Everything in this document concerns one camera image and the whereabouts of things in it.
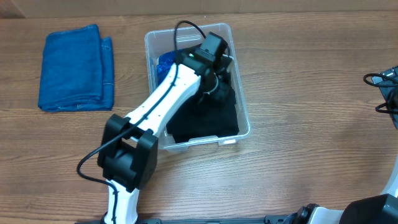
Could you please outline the black cloth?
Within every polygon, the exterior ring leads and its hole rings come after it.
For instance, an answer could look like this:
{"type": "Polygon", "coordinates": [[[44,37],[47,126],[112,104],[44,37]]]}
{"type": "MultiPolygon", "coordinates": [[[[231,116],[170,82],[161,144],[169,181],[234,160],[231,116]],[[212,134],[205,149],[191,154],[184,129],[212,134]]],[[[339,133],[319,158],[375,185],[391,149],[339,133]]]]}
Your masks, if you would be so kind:
{"type": "Polygon", "coordinates": [[[230,55],[230,48],[227,47],[226,53],[221,56],[221,61],[216,68],[216,76],[217,75],[222,75],[225,78],[230,80],[231,84],[231,69],[234,63],[234,58],[231,57],[230,55]]]}
{"type": "Polygon", "coordinates": [[[167,123],[166,129],[176,143],[207,136],[226,137],[239,133],[236,97],[230,90],[226,99],[216,102],[207,96],[202,101],[189,98],[167,123]]]}

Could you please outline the clear plastic container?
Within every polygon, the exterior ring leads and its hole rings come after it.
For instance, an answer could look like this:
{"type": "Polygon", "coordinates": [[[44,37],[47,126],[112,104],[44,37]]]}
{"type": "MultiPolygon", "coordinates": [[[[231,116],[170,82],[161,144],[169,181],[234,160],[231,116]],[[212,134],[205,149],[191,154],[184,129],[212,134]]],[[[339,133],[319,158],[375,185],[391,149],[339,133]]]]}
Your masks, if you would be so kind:
{"type": "MultiPolygon", "coordinates": [[[[251,132],[251,125],[249,122],[238,62],[236,60],[236,52],[231,28],[226,23],[217,23],[202,25],[200,26],[200,29],[205,34],[213,32],[219,35],[220,37],[224,38],[229,45],[229,56],[233,59],[233,63],[231,63],[229,66],[229,70],[231,72],[231,87],[234,90],[236,97],[235,110],[237,113],[239,132],[226,137],[217,137],[215,135],[203,136],[200,138],[193,138],[185,142],[176,143],[174,137],[169,134],[166,129],[164,129],[159,136],[159,149],[176,152],[186,151],[190,146],[215,142],[217,142],[220,146],[234,144],[239,140],[246,138],[251,132]]],[[[174,50],[174,29],[150,31],[145,35],[144,42],[146,47],[149,93],[153,93],[159,84],[160,75],[157,69],[159,57],[174,50]]]]}

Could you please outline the blue sparkly cloth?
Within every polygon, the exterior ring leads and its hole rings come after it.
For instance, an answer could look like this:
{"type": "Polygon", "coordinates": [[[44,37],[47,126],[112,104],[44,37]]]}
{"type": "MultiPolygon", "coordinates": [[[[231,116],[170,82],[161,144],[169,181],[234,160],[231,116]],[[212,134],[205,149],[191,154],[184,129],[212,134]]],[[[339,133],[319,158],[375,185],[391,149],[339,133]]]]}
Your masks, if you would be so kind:
{"type": "Polygon", "coordinates": [[[160,85],[168,75],[171,66],[175,62],[175,51],[162,54],[157,60],[157,84],[160,85]]]}

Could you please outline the blue denim cloth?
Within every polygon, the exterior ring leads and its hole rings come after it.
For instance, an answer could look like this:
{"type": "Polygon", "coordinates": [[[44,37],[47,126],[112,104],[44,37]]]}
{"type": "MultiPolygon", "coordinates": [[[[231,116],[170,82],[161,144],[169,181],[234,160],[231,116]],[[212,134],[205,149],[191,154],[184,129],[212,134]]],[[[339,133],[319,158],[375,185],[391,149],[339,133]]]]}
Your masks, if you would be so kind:
{"type": "Polygon", "coordinates": [[[110,37],[99,27],[47,36],[38,107],[46,112],[110,111],[114,105],[114,54],[110,37]]]}

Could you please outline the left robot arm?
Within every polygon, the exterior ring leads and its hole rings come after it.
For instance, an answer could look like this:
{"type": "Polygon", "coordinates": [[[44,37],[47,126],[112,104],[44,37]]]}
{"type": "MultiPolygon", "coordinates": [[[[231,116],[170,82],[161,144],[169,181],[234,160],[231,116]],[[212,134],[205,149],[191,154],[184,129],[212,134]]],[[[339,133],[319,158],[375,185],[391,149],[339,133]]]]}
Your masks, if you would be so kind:
{"type": "Polygon", "coordinates": [[[101,223],[135,223],[140,189],[157,165],[159,133],[187,101],[204,110],[219,108],[228,97],[224,82],[231,58],[227,42],[210,32],[199,46],[177,52],[163,82],[140,107],[108,119],[97,163],[109,189],[101,223]]]}

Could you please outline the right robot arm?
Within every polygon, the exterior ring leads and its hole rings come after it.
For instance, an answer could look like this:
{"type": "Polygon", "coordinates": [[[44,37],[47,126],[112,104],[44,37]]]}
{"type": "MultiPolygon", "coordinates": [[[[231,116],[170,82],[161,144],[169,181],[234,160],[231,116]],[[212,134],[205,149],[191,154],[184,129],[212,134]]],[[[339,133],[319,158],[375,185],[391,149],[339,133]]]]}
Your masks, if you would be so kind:
{"type": "MultiPolygon", "coordinates": [[[[381,73],[369,73],[363,81],[379,88],[385,102],[375,107],[378,113],[388,114],[397,126],[397,67],[381,73]]],[[[380,195],[357,200],[344,210],[331,210],[309,204],[288,215],[283,223],[296,224],[397,224],[397,164],[380,195]]]]}

